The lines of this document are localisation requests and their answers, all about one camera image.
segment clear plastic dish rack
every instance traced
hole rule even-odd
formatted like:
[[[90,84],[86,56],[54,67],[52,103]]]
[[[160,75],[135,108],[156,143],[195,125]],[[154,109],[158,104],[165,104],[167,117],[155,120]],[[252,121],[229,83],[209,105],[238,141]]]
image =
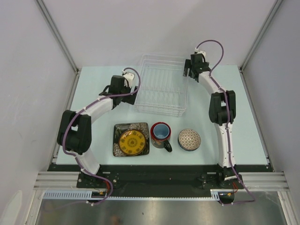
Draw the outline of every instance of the clear plastic dish rack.
[[[139,112],[182,116],[187,107],[187,81],[183,76],[185,58],[143,55],[141,87],[135,107]]]

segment light blue table surface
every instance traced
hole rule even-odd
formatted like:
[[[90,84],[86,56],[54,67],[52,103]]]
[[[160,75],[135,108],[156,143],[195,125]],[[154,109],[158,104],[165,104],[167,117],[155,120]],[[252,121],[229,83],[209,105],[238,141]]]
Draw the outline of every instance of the light blue table surface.
[[[94,101],[110,83],[112,75],[121,75],[124,67],[83,67],[71,110],[78,110]],[[235,65],[219,66],[213,73],[219,83],[236,93],[237,115],[233,123],[233,152],[239,165],[266,165],[267,160],[256,129],[250,105]],[[189,78],[187,109],[181,117],[137,112],[133,105],[121,103],[92,125],[91,149],[103,165],[209,165],[218,163],[218,140],[208,109],[210,96],[205,88]],[[150,153],[137,157],[113,156],[113,127],[118,123],[147,122],[149,128],[158,121],[166,122],[172,130],[170,143],[173,152],[157,149],[150,144]],[[183,150],[177,143],[182,129],[191,128],[201,137],[200,147],[192,152]],[[73,157],[60,148],[57,164],[76,164]]]

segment white wall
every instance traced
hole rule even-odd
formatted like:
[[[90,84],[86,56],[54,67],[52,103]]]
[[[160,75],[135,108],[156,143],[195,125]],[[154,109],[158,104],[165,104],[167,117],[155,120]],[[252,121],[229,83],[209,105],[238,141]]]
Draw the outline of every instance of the white wall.
[[[245,78],[277,171],[300,209],[300,1],[285,1]]]
[[[46,166],[74,72],[33,0],[0,1],[0,215]]]
[[[144,53],[188,56],[206,39],[240,65],[275,0],[45,0],[79,67],[135,65]],[[220,57],[206,44],[208,61]]]

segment red mug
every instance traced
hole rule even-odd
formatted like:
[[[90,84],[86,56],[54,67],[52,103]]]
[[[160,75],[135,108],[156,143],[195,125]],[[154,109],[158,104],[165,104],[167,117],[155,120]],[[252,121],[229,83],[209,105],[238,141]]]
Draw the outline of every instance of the red mug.
[[[150,130],[151,142],[154,147],[163,149],[165,148],[168,152],[172,151],[170,145],[171,128],[164,122],[158,122],[153,124]]]

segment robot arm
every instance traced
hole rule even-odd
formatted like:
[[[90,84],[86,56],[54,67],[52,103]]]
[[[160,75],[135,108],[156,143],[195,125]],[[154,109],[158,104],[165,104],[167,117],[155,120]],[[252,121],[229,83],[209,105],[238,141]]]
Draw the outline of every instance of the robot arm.
[[[230,168],[229,155],[231,162],[235,165],[235,159],[233,155],[233,143],[232,143],[232,127],[233,119],[236,116],[235,109],[235,93],[233,90],[227,91],[224,89],[217,80],[210,75],[209,62],[205,61],[205,52],[195,50],[195,53],[191,55],[191,60],[186,60],[184,76],[189,75],[197,82],[201,83],[207,92],[210,94],[210,108],[209,117],[210,121],[215,124],[219,145],[219,166],[221,168]],[[225,95],[227,94],[230,121],[227,124],[228,116],[225,104]]]
[[[82,111],[72,123],[72,127],[75,129],[67,132],[65,148],[67,154],[74,156],[78,163],[92,174],[98,172],[100,165],[90,149],[91,125],[104,113],[118,106],[120,102],[134,104],[138,88],[135,87],[136,92],[130,94],[134,78],[134,74],[125,71],[122,76],[113,76],[111,84],[105,87],[96,101],[76,112],[66,110],[62,115],[57,137],[59,145],[63,145],[65,132],[71,120]]]

